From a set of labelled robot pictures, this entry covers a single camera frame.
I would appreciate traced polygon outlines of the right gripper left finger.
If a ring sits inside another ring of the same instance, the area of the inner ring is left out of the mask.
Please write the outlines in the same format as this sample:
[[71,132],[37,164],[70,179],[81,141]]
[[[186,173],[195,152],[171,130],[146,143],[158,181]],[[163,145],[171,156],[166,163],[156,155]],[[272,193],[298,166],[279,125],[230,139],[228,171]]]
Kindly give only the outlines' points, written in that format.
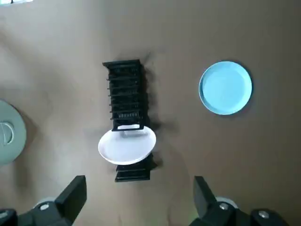
[[86,201],[86,177],[76,176],[53,201],[41,202],[20,215],[15,209],[1,209],[0,224],[2,226],[71,226]]

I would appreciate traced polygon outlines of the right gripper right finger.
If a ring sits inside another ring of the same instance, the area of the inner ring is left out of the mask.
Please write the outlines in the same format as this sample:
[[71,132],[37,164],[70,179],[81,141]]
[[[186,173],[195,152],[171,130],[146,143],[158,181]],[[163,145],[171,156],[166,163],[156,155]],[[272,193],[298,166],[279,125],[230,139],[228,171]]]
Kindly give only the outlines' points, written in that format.
[[202,176],[195,176],[193,198],[198,217],[191,226],[287,226],[276,212],[266,208],[245,213],[229,198],[215,196]]

